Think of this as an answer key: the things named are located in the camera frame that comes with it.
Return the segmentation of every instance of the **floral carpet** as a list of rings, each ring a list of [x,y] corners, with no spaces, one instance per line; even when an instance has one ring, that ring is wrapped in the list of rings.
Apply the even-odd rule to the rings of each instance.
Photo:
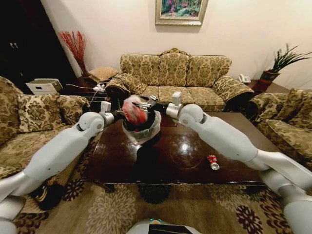
[[[202,234],[291,234],[279,197],[244,185],[117,184],[113,193],[80,180],[96,142],[81,157],[58,206],[20,213],[20,234],[125,234],[155,218],[194,227]]]

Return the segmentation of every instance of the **dark wooden table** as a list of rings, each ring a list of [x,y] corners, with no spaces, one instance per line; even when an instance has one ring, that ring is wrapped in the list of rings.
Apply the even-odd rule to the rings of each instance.
[[[246,134],[265,151],[279,151],[241,113],[208,113]],[[213,183],[262,184],[258,172],[229,160],[204,143],[193,130],[163,117],[161,138],[153,147],[131,144],[121,120],[106,129],[86,169],[86,179],[96,183]],[[216,155],[220,169],[206,159]]]
[[[252,82],[249,84],[246,84],[248,87],[252,88],[257,83],[256,79],[252,79]],[[289,89],[280,86],[278,84],[272,83],[268,89],[265,91],[266,93],[289,93]]]
[[[60,90],[60,94],[63,95],[78,95],[88,99],[91,111],[99,112],[101,109],[102,101],[111,101],[106,92],[96,92],[93,88],[97,83],[89,78],[79,77],[76,82],[72,84],[66,84],[63,89]]]

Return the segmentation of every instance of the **picture frame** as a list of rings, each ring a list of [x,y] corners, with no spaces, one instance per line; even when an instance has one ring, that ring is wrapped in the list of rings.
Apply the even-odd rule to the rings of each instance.
[[[201,26],[208,0],[156,0],[155,25]]]

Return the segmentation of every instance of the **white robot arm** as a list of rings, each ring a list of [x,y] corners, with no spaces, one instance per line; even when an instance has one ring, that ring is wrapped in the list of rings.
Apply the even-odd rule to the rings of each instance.
[[[0,180],[0,230],[16,233],[12,220],[24,206],[20,197],[38,188],[46,179],[63,171],[88,145],[89,139],[112,124],[118,115],[109,113],[111,104],[102,102],[101,112],[87,112],[73,127],[65,129],[39,149],[27,167]]]
[[[202,109],[189,104],[182,107],[181,93],[175,92],[166,114],[178,123],[190,127],[207,144],[225,157],[245,163],[260,170],[263,182],[282,196],[285,218],[295,234],[312,232],[312,197],[305,190],[312,187],[312,172],[278,152],[257,149],[242,132]]]

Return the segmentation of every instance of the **clear plastic bag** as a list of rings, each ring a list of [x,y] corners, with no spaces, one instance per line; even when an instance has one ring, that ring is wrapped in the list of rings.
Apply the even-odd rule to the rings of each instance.
[[[134,145],[141,145],[144,142],[152,139],[157,133],[159,133],[160,122],[161,122],[160,112],[155,111],[155,120],[149,129],[146,129],[140,132],[135,132],[135,131],[129,132],[127,129],[125,129],[124,125],[122,125],[122,129],[124,133],[126,134],[126,136],[129,138],[129,140]]]

